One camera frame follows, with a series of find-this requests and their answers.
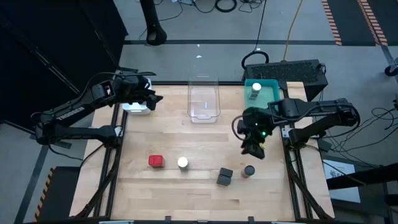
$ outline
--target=small cylinder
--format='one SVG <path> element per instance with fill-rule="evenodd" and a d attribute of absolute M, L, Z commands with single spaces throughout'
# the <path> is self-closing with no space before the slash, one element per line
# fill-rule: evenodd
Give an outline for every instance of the small cylinder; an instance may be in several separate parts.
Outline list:
<path fill-rule="evenodd" d="M 255 100 L 257 96 L 260 94 L 260 90 L 261 90 L 260 83 L 253 83 L 253 86 L 251 87 L 249 100 Z"/>
<path fill-rule="evenodd" d="M 249 165 L 249 166 L 246 166 L 246 167 L 242 170 L 241 175 L 242 175 L 243 178 L 248 178 L 248 177 L 250 177 L 251 175 L 253 175 L 255 171 L 256 171 L 256 170 L 254 169 L 254 167 Z"/>
<path fill-rule="evenodd" d="M 181 170 L 187 170 L 188 169 L 188 159 L 186 157 L 180 157 L 178 159 L 177 164 L 178 164 L 178 167 Z"/>

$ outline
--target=wooden tabletop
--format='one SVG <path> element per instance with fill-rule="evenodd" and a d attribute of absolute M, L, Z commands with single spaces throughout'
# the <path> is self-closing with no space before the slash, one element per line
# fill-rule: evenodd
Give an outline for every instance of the wooden tabletop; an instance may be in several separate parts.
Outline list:
<path fill-rule="evenodd" d="M 291 98 L 306 99 L 302 83 L 288 83 L 288 88 Z M 256 221 L 294 221 L 279 128 L 267 137 L 263 160 L 241 155 L 241 141 L 231 131 L 233 118 L 244 109 L 243 86 L 220 86 L 221 115 L 214 124 L 190 121 L 186 86 L 154 86 L 154 90 L 164 96 L 156 110 L 127 119 L 113 220 L 164 220 L 171 215 L 172 220 L 245 221 L 254 216 Z M 110 124 L 112 113 L 112 108 L 97 110 L 93 126 Z M 304 118 L 296 127 L 311 122 Z M 89 141 L 85 156 L 100 144 Z M 308 144 L 317 146 L 314 140 Z M 70 215 L 78 213 L 98 188 L 104 152 L 99 151 L 83 166 Z M 164 169 L 147 165 L 151 154 L 165 157 Z M 319 152 L 305 148 L 301 155 L 309 191 L 334 217 Z M 182 156 L 188 159 L 188 172 L 178 168 L 177 159 Z M 240 172 L 247 165 L 254 166 L 256 173 L 244 179 Z M 227 187 L 216 184 L 221 167 L 234 171 Z M 106 192 L 102 214 L 107 197 Z M 299 190 L 298 198 L 305 217 Z"/>

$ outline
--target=transparent bin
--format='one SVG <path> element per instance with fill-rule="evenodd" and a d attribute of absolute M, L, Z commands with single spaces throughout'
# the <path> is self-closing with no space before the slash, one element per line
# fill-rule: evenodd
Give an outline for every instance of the transparent bin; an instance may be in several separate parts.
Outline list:
<path fill-rule="evenodd" d="M 220 115 L 218 77 L 196 75 L 188 80 L 188 115 L 193 123 L 214 123 Z"/>

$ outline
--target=gray floor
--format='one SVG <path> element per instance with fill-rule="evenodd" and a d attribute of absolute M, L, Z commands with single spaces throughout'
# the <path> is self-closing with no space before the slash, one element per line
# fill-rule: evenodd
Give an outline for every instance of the gray floor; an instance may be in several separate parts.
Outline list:
<path fill-rule="evenodd" d="M 130 33 L 126 40 L 137 40 L 145 29 L 145 22 L 139 3 L 132 0 L 114 0 L 121 17 Z M 213 0 L 198 0 L 202 10 L 211 8 Z M 268 0 L 261 32 L 262 40 L 285 40 L 291 20 L 298 5 L 297 0 Z M 252 14 L 233 11 L 221 13 L 214 11 L 201 14 L 192 6 L 183 6 L 180 17 L 162 22 L 170 40 L 255 40 L 258 32 L 261 7 Z M 169 0 L 157 6 L 161 19 L 174 16 L 179 12 L 177 3 Z M 321 0 L 304 1 L 295 27 L 292 40 L 333 40 L 328 21 L 322 9 Z M 270 55 L 271 62 L 283 58 L 284 45 L 259 45 Z M 158 74 L 154 80 L 187 80 L 190 75 L 207 73 L 216 75 L 221 81 L 240 80 L 243 69 L 241 59 L 253 50 L 252 44 L 217 45 L 185 44 L 147 47 L 144 45 L 125 45 L 120 66 L 148 70 Z M 389 47 L 393 56 L 398 57 L 398 47 Z M 395 78 L 382 74 L 387 61 L 380 47 L 340 47 L 336 45 L 291 45 L 287 60 L 305 60 L 317 58 L 327 65 L 329 85 L 325 89 L 324 100 L 347 98 L 361 114 L 364 121 L 371 116 L 374 107 L 392 108 L 392 100 L 398 92 Z M 247 63 L 262 63 L 262 57 L 250 58 Z M 82 120 L 79 126 L 89 126 L 92 116 Z M 384 128 L 390 121 L 376 121 L 372 126 L 355 135 L 346 144 L 346 149 L 361 146 L 382 139 L 387 133 Z M 344 131 L 333 128 L 332 134 Z M 71 141 L 71 149 L 55 150 L 82 157 L 86 142 Z M 373 164 L 391 164 L 397 162 L 397 134 L 393 133 L 380 144 L 353 150 L 352 154 Z M 29 139 L 29 135 L 5 124 L 0 124 L 0 168 L 7 181 L 0 184 L 0 217 L 3 223 L 14 222 L 21 200 L 29 183 L 32 169 L 40 152 L 40 146 Z M 79 162 L 66 159 L 48 152 L 45 164 L 37 180 L 25 222 L 32 221 L 48 171 L 53 166 L 78 166 Z M 364 220 L 379 223 L 372 217 L 337 211 L 342 217 L 352 221 Z"/>

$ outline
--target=blue tray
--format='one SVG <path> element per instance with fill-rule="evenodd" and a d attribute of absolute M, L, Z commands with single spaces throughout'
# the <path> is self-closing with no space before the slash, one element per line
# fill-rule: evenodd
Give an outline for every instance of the blue tray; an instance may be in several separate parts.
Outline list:
<path fill-rule="evenodd" d="M 261 90 L 255 100 L 250 100 L 251 88 L 254 83 L 260 83 Z M 268 102 L 279 101 L 279 85 L 277 80 L 272 79 L 246 79 L 244 82 L 244 105 L 245 108 L 258 107 L 268 108 Z"/>

